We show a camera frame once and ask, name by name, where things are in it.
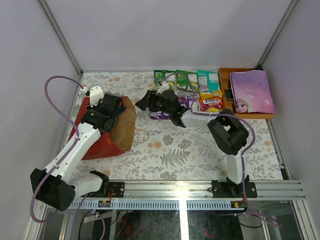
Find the Fox's candy bag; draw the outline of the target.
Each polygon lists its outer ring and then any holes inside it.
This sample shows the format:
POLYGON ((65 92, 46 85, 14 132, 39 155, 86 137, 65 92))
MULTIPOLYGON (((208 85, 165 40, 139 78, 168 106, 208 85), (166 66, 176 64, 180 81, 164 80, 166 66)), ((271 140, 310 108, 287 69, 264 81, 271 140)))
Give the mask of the Fox's candy bag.
POLYGON ((201 112, 217 113, 221 112, 223 107, 222 91, 220 89, 213 92, 200 92, 199 109, 201 112))

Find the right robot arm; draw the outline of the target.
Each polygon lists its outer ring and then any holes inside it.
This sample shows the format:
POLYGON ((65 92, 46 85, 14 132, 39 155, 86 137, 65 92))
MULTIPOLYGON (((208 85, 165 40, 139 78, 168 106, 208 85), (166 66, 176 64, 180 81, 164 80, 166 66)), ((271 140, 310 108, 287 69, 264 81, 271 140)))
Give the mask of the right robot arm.
POLYGON ((179 102, 173 90, 164 90, 162 93, 149 90, 135 105, 142 111, 168 114, 175 126, 209 130, 216 145, 226 156, 227 179, 231 181, 227 188, 229 194, 237 198, 245 193, 243 154, 249 132, 232 111, 225 109, 213 114, 192 111, 179 102))

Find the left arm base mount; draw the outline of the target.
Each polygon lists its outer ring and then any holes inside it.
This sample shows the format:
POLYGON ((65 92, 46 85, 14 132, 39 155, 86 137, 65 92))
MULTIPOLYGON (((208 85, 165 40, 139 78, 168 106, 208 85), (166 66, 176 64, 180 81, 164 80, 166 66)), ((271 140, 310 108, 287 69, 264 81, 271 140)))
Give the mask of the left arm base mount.
POLYGON ((123 198, 125 192, 124 182, 109 182, 105 191, 99 190, 88 193, 89 198, 123 198))

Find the red brown paper bag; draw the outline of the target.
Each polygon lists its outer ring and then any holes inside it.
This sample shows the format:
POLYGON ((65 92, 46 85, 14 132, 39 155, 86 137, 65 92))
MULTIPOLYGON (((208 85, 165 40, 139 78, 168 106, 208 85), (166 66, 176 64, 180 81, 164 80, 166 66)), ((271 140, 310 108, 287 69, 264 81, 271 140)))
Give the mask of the red brown paper bag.
POLYGON ((83 160, 114 157, 129 151, 132 147, 136 126, 136 108, 127 97, 122 97, 126 110, 117 117, 110 132, 103 135, 88 149, 83 160))

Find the blue Doritos chip bag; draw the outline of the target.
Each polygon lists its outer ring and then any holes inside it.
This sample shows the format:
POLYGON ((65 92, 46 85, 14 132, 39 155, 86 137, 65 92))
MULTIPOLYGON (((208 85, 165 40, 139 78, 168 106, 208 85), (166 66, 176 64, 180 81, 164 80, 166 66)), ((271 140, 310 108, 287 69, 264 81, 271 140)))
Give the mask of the blue Doritos chip bag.
POLYGON ((121 115, 122 113, 125 112, 126 109, 127 109, 126 106, 122 103, 121 106, 118 108, 117 115, 118 116, 121 115))

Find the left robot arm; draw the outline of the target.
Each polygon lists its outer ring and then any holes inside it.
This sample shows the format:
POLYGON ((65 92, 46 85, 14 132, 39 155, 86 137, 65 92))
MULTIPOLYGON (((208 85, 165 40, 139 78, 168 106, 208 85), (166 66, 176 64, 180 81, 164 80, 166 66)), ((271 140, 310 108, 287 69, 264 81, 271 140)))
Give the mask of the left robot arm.
POLYGON ((90 147, 112 130, 125 110, 122 98, 108 93, 97 106, 88 106, 61 152, 44 169, 36 168, 30 174, 35 199, 63 212, 76 197, 90 194, 105 197, 110 190, 108 176, 96 170, 78 178, 72 175, 90 147))

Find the purple Fox's candy packet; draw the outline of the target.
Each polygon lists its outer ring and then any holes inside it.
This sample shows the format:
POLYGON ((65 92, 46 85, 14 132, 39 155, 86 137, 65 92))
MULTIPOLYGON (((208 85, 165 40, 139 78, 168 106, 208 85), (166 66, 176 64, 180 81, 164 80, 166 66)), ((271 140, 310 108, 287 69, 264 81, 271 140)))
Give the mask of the purple Fox's candy packet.
POLYGON ((192 108, 194 112, 199 111, 199 101, 197 96, 186 96, 186 95, 179 95, 178 96, 179 103, 186 107, 186 108, 192 108))

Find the teal snack packet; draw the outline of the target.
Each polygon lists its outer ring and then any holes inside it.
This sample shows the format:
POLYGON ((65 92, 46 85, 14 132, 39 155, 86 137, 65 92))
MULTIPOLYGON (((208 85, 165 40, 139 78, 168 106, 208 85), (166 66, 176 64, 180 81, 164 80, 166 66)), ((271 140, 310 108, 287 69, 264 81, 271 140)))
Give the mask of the teal snack packet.
POLYGON ((220 90, 219 75, 217 71, 198 69, 196 74, 200 92, 214 92, 220 90))

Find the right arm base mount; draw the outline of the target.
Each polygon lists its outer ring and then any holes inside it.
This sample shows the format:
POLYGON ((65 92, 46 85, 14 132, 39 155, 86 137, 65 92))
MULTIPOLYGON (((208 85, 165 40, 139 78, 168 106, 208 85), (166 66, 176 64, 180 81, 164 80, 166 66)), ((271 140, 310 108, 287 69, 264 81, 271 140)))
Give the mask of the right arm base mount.
POLYGON ((250 181, 249 175, 244 179, 244 188, 242 182, 235 184, 227 178, 226 181, 212 180, 207 191, 212 193, 214 198, 243 198, 244 189, 247 198, 258 197, 256 185, 250 181))

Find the green snack packet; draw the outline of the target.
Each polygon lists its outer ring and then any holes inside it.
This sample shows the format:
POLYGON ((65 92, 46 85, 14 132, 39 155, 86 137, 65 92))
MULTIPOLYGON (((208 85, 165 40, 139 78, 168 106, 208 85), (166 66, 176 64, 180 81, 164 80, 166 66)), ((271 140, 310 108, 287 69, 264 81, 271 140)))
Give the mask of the green snack packet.
POLYGON ((158 90, 161 87, 161 82, 163 81, 163 79, 169 76, 168 78, 165 79, 165 81, 170 86, 169 88, 174 90, 175 81, 176 81, 176 76, 174 75, 174 73, 175 73, 174 70, 154 70, 153 71, 153 75, 154 75, 153 89, 158 90))
POLYGON ((199 91, 199 82, 196 72, 176 70, 176 86, 178 89, 192 92, 199 91))

